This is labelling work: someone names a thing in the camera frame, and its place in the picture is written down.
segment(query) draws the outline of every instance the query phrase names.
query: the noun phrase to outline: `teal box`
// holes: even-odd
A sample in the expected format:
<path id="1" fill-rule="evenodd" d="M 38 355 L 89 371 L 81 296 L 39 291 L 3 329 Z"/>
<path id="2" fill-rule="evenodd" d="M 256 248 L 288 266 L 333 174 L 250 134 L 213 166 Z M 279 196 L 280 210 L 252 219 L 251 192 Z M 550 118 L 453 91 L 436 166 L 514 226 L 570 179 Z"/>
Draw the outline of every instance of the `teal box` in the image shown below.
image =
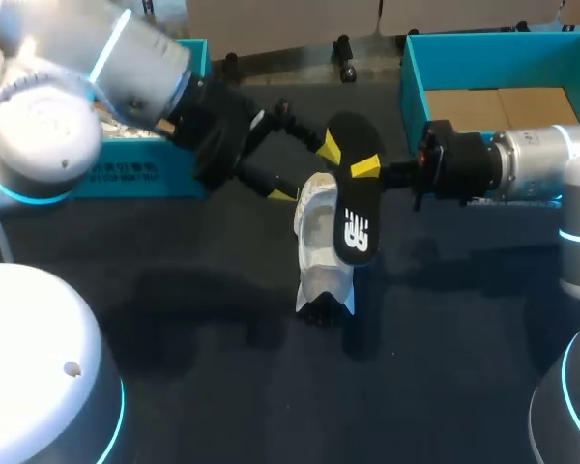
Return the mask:
<path id="1" fill-rule="evenodd" d="M 425 91 L 522 87 L 563 87 L 580 122 L 580 32 L 408 36 L 400 103 L 411 152 L 431 120 Z"/>
<path id="2" fill-rule="evenodd" d="M 206 40 L 181 40 L 191 50 L 192 71 L 211 72 Z M 203 198 L 193 180 L 193 155 L 163 139 L 104 140 L 99 162 L 73 192 L 75 198 Z"/>

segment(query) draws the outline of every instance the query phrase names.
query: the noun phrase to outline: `small screw hole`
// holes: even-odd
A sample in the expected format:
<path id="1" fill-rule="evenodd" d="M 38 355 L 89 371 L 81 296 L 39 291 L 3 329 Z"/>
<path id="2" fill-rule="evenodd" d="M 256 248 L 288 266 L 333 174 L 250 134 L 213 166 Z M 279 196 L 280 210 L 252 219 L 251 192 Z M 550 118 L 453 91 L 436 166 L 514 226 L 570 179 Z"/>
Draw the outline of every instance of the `small screw hole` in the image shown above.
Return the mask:
<path id="1" fill-rule="evenodd" d="M 77 362 L 69 361 L 65 363 L 65 374 L 70 377 L 77 378 L 81 377 L 81 367 Z"/>

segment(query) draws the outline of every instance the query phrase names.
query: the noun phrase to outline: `new balance logo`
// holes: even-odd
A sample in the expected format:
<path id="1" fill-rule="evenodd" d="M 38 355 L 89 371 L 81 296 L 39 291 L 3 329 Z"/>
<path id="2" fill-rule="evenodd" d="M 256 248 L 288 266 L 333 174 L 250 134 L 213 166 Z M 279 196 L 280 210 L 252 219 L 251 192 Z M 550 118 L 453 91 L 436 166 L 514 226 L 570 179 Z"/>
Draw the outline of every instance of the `new balance logo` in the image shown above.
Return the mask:
<path id="1" fill-rule="evenodd" d="M 354 214 L 346 208 L 346 224 L 344 225 L 344 242 L 350 248 L 355 248 L 361 253 L 367 251 L 367 227 L 368 221 Z"/>

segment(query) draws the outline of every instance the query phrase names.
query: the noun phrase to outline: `black tabletop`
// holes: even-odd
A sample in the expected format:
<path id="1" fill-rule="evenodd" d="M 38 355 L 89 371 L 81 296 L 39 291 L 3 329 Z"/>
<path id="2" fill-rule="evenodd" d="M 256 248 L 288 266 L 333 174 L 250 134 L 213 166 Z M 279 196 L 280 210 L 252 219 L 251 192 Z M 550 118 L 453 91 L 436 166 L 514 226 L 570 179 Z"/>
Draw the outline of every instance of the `black tabletop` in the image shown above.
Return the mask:
<path id="1" fill-rule="evenodd" d="M 369 116 L 408 156 L 395 85 L 246 88 L 324 123 Z M 319 167 L 274 136 L 254 162 Z M 15 258 L 89 302 L 141 431 L 141 463 L 533 462 L 538 379 L 580 324 L 558 286 L 559 212 L 383 200 L 382 251 L 356 311 L 294 315 L 294 205 L 231 183 L 206 202 L 73 202 L 6 221 Z"/>

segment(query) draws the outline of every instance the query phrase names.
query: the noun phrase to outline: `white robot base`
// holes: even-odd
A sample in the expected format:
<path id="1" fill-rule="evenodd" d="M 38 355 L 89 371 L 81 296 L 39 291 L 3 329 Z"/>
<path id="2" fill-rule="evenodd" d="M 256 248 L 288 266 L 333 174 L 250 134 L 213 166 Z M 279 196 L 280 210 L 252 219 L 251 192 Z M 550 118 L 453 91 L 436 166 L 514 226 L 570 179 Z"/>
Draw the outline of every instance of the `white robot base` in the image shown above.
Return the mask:
<path id="1" fill-rule="evenodd" d="M 0 264 L 0 464 L 133 464 L 125 386 L 62 279 Z"/>

